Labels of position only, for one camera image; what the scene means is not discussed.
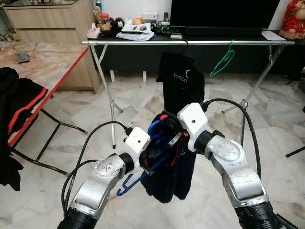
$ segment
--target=red figurine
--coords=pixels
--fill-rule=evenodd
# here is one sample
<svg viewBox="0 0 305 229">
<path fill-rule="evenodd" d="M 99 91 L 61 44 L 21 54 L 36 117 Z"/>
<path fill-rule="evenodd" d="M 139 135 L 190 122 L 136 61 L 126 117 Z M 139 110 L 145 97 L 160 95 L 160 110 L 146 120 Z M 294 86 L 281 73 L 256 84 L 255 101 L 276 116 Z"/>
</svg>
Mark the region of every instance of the red figurine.
<svg viewBox="0 0 305 229">
<path fill-rule="evenodd" d="M 289 3 L 280 35 L 293 40 L 305 38 L 305 0 Z"/>
</svg>

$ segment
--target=cable connector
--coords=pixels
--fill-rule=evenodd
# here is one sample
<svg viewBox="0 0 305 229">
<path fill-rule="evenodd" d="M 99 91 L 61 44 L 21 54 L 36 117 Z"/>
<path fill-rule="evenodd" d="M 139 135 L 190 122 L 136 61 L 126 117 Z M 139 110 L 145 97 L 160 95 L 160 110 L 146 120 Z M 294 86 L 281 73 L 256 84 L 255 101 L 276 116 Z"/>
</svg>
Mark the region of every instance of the cable connector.
<svg viewBox="0 0 305 229">
<path fill-rule="evenodd" d="M 132 127 L 125 126 L 125 127 L 124 127 L 124 130 L 125 130 L 126 135 L 129 136 L 130 133 L 133 131 L 133 128 L 132 128 Z"/>
<path fill-rule="evenodd" d="M 210 104 L 211 104 L 210 101 L 207 99 L 200 103 L 200 106 L 201 106 L 203 112 L 206 112 L 208 110 L 208 106 Z"/>
</svg>

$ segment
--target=tv screen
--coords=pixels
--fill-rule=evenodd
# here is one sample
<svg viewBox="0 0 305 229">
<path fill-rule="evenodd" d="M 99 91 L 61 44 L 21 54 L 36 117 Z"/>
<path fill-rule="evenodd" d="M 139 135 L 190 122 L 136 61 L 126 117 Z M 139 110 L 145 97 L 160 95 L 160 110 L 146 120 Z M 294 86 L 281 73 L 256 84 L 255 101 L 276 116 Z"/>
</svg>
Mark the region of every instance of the tv screen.
<svg viewBox="0 0 305 229">
<path fill-rule="evenodd" d="M 172 0 L 171 25 L 268 28 L 280 0 Z"/>
</svg>

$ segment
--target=power socket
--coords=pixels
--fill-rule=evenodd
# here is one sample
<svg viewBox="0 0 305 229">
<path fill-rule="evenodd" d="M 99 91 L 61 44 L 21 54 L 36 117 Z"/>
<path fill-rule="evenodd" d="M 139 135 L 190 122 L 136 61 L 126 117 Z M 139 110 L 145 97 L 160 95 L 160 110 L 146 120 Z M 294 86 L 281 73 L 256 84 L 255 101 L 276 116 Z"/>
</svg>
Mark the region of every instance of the power socket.
<svg viewBox="0 0 305 229">
<path fill-rule="evenodd" d="M 143 13 L 142 16 L 143 20 L 157 20 L 158 19 L 158 13 Z"/>
</svg>

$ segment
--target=marble floor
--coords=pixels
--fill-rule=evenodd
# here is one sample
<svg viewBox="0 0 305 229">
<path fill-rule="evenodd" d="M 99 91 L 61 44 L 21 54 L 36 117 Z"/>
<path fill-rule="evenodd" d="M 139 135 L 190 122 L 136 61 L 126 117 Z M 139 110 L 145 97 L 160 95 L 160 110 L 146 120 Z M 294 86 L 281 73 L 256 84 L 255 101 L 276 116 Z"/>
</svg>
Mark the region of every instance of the marble floor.
<svg viewBox="0 0 305 229">
<path fill-rule="evenodd" d="M 116 82 L 109 88 L 124 109 L 116 111 L 117 120 L 147 130 L 156 114 L 163 110 L 162 84 L 148 75 L 142 83 L 141 73 L 116 74 Z M 258 75 L 219 74 L 206 77 L 205 98 L 228 98 L 240 101 L 251 90 Z M 59 91 L 45 109 L 56 118 L 91 131 L 109 121 L 111 113 L 107 94 L 101 87 L 93 92 Z M 281 214 L 300 229 L 305 229 L 305 151 L 290 158 L 285 154 L 305 145 L 305 96 L 291 82 L 277 75 L 268 76 L 250 100 L 248 109 L 253 121 L 261 154 L 262 181 L 276 213 Z M 238 139 L 241 113 L 237 109 L 222 114 L 230 107 L 224 103 L 210 105 L 206 115 L 209 126 L 223 132 L 226 138 Z M 38 120 L 18 145 L 25 154 L 36 157 L 56 124 L 40 114 Z M 117 149 L 112 149 L 111 127 L 98 131 L 91 139 L 84 160 L 120 153 L 124 133 L 116 129 Z M 67 127 L 60 127 L 41 161 L 71 171 L 76 164 L 86 135 Z M 244 148 L 248 161 L 255 167 L 254 146 L 248 126 Z M 0 228 L 54 229 L 63 218 L 61 188 L 65 176 L 35 166 L 20 158 L 24 165 L 21 191 L 0 186 Z M 72 196 L 90 174 L 92 165 L 79 170 Z M 161 204 L 146 194 L 141 184 L 122 197 L 115 195 L 122 181 L 112 191 L 98 229 L 237 229 L 240 228 L 234 209 L 222 186 L 220 175 L 212 164 L 198 155 L 192 187 L 186 200 L 174 197 L 169 204 Z"/>
</svg>

